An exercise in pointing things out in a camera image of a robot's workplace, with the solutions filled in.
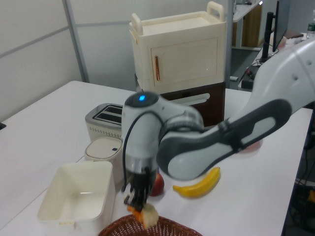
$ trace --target brown basket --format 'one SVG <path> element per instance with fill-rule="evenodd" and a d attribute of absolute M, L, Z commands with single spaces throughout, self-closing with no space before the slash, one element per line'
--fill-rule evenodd
<path fill-rule="evenodd" d="M 159 216 L 157 225 L 144 229 L 133 215 L 124 216 L 99 233 L 98 236 L 202 236 L 200 233 Z"/>

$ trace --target apple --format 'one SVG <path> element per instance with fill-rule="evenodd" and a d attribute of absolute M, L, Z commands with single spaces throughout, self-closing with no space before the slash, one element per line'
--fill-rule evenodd
<path fill-rule="evenodd" d="M 154 182 L 153 189 L 151 193 L 149 194 L 149 196 L 156 197 L 163 192 L 163 189 L 164 189 L 164 179 L 162 175 L 159 173 L 159 171 L 157 171 L 157 177 Z"/>

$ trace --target white container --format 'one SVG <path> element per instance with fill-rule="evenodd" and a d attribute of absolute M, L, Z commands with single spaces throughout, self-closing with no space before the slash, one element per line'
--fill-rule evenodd
<path fill-rule="evenodd" d="M 115 194 L 110 162 L 65 164 L 37 218 L 48 236 L 97 236 L 111 222 Z"/>
<path fill-rule="evenodd" d="M 129 24 L 135 71 L 143 90 L 159 94 L 224 82 L 224 7 Z"/>
<path fill-rule="evenodd" d="M 123 172 L 123 147 L 120 139 L 100 137 L 91 142 L 85 149 L 86 160 L 109 161 L 113 164 L 115 184 L 124 179 Z"/>

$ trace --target yellow banana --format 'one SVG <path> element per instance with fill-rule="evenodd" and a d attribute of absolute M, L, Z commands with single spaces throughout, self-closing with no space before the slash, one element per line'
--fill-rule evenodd
<path fill-rule="evenodd" d="M 210 192 L 220 180 L 220 176 L 220 167 L 215 167 L 202 181 L 194 185 L 184 187 L 173 185 L 173 189 L 184 197 L 199 197 Z"/>

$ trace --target blue indicator light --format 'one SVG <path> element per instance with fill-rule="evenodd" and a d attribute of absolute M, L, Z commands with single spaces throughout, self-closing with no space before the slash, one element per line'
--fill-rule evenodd
<path fill-rule="evenodd" d="M 146 98 L 145 95 L 141 95 L 141 96 L 139 97 L 139 101 L 143 101 L 145 98 Z"/>

